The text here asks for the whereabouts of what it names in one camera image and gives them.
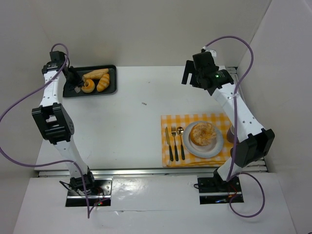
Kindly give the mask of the metal tongs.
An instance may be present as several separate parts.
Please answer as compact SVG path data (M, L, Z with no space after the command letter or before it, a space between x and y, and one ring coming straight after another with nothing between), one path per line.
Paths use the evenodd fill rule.
M67 81L67 89L69 92L75 91L76 93L79 93L83 86L84 81L81 77L71 78Z

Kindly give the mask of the sugared orange round cake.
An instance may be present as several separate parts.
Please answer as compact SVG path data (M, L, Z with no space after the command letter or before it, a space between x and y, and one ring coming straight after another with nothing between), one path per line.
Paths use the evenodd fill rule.
M209 122L200 122L190 131L192 143L197 146L208 146L216 138L215 127Z

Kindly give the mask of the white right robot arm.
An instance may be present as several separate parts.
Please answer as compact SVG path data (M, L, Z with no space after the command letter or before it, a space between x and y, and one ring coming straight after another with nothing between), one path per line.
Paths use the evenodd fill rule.
M210 51L202 49L186 62L181 83L190 83L193 87L208 91L234 126L234 138L238 142L231 149L230 158L214 171L212 182L217 188L227 186L228 178L236 176L244 167L268 154L275 134L256 120L235 89L231 75L216 66Z

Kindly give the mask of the orange ring donut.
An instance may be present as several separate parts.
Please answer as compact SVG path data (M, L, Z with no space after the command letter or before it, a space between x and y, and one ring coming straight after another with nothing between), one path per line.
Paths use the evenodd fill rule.
M84 85L82 86L81 90L84 92L84 93L91 93L93 92L95 89L95 83L92 79L87 79L85 82L84 82Z

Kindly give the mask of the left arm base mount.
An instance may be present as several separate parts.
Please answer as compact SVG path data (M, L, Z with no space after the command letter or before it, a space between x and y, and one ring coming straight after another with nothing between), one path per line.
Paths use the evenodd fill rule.
M59 181L67 189L66 207L86 207L86 199L83 191L75 191L69 186L69 183ZM89 206L110 206L113 179L96 179L95 187L87 191Z

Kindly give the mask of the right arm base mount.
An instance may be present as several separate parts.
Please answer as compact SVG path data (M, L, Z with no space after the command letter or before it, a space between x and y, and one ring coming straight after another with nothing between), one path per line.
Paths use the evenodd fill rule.
M198 177L193 185L199 193L200 205L225 204L232 199L233 203L243 203L240 181L237 177L230 182L217 186L212 177Z

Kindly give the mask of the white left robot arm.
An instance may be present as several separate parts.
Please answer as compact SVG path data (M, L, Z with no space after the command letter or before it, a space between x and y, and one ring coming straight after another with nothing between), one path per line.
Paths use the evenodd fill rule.
M80 91L83 81L73 67L66 65L64 52L51 51L50 59L42 69L46 84L43 98L39 107L32 110L32 117L43 139L53 144L66 160L70 173L69 189L90 191L95 187L94 176L77 150L73 140L74 123L58 97L59 82L62 79L65 79L69 88L75 92Z

